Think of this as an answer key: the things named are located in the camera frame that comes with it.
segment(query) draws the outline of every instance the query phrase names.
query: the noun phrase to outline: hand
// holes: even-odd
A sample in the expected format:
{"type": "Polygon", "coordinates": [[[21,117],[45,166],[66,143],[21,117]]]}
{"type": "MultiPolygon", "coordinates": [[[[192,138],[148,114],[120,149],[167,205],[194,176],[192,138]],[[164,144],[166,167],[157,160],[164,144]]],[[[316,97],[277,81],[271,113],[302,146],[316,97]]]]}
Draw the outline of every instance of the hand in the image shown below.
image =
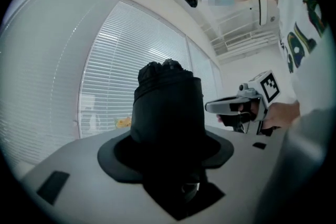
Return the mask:
{"type": "MultiPolygon", "coordinates": [[[[242,111],[244,105],[241,104],[238,108],[239,111],[242,111]]],[[[259,103],[251,103],[251,112],[255,115],[258,114],[259,103]]],[[[263,121],[262,129],[269,129],[271,127],[281,127],[287,128],[292,122],[300,116],[300,105],[298,102],[294,104],[284,104],[284,103],[273,103],[268,108],[268,113],[266,119],[263,121]]],[[[218,121],[222,122],[222,119],[217,115],[218,121]]]]}

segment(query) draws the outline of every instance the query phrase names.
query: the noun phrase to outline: ceiling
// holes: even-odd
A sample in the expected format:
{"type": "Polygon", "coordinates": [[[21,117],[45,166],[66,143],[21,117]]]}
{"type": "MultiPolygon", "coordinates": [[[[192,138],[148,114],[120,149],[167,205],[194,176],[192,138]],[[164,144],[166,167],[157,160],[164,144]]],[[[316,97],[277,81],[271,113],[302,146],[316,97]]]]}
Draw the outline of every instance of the ceiling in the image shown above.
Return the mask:
{"type": "Polygon", "coordinates": [[[191,8],[184,0],[174,1],[199,24],[220,58],[253,50],[254,44],[259,48],[277,42],[279,15],[272,0],[267,0],[267,23],[262,27],[259,25],[259,0],[239,2],[234,6],[214,6],[201,1],[197,8],[191,8]],[[260,44],[252,36],[266,42],[260,44]]]}

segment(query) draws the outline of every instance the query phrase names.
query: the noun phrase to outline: white t-shirt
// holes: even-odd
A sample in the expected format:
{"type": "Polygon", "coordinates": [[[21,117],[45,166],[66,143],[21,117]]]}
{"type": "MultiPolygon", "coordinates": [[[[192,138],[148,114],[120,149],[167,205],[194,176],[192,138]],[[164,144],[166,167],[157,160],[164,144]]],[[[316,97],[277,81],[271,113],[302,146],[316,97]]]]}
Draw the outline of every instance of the white t-shirt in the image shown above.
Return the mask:
{"type": "Polygon", "coordinates": [[[336,50],[316,0],[278,0],[280,51],[301,116],[336,105],[336,50]]]}

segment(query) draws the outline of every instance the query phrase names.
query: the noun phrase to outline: yellow object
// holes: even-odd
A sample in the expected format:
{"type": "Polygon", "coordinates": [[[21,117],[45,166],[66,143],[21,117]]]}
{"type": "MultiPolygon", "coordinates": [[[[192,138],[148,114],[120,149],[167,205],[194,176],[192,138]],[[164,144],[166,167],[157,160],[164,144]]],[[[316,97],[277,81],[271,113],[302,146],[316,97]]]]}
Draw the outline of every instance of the yellow object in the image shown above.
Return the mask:
{"type": "Polygon", "coordinates": [[[126,119],[118,120],[115,126],[117,128],[131,127],[131,123],[132,123],[132,119],[130,117],[127,117],[126,119]]]}

